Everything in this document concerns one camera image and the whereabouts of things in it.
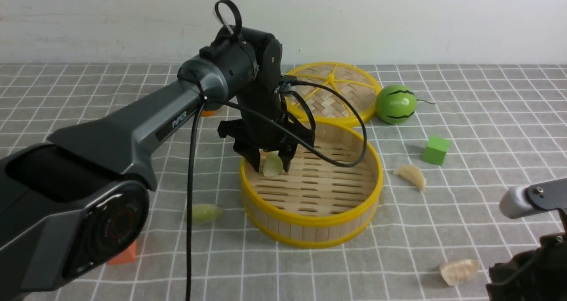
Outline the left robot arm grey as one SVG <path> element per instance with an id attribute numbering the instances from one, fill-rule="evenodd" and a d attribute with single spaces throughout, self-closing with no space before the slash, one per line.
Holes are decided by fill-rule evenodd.
<path id="1" fill-rule="evenodd" d="M 232 98 L 242 118 L 219 124 L 235 151 L 259 168 L 278 151 L 289 168 L 315 134 L 278 94 L 282 45 L 270 33 L 221 27 L 184 62 L 176 81 L 94 121 L 51 133 L 1 159 L 1 299 L 55 291 L 138 238 L 157 188 L 152 154 L 190 119 Z"/>

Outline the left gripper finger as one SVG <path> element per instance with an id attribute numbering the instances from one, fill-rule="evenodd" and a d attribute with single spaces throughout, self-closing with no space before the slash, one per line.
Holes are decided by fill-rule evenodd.
<path id="1" fill-rule="evenodd" d="M 288 145 L 279 150 L 279 158 L 282 161 L 283 171 L 289 172 L 291 161 L 295 157 L 297 145 Z"/>
<path id="2" fill-rule="evenodd" d="M 260 172 L 260 151 L 259 148 L 249 145 L 243 141 L 235 141 L 233 150 L 241 155 L 256 172 Z"/>

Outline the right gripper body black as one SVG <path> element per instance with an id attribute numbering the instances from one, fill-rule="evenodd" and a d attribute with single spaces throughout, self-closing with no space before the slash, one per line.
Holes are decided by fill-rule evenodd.
<path id="1" fill-rule="evenodd" d="M 486 284 L 491 301 L 565 301 L 567 299 L 566 234 L 545 235 L 540 247 L 495 263 Z"/>

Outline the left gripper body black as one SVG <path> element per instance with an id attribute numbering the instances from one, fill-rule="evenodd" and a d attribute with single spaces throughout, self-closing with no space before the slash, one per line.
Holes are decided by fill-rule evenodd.
<path id="1" fill-rule="evenodd" d="M 251 83 L 241 88 L 237 95 L 237 105 L 241 118 L 221 121 L 217 132 L 219 137 L 233 138 L 233 150 L 244 158 L 258 158 L 260 151 L 283 151 L 285 155 L 295 155 L 299 144 L 287 133 L 278 129 L 279 125 L 298 136 L 309 146 L 314 146 L 315 133 L 303 126 L 295 117 L 289 117 L 285 101 L 259 83 Z"/>

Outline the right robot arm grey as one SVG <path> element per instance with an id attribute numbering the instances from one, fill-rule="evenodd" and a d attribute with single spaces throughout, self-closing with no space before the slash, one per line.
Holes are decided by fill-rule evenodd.
<path id="1" fill-rule="evenodd" d="M 567 180 L 509 188 L 499 209 L 509 219 L 557 211 L 567 226 Z M 491 301 L 564 301 L 567 298 L 567 235 L 541 236 L 540 247 L 516 254 L 489 269 Z"/>

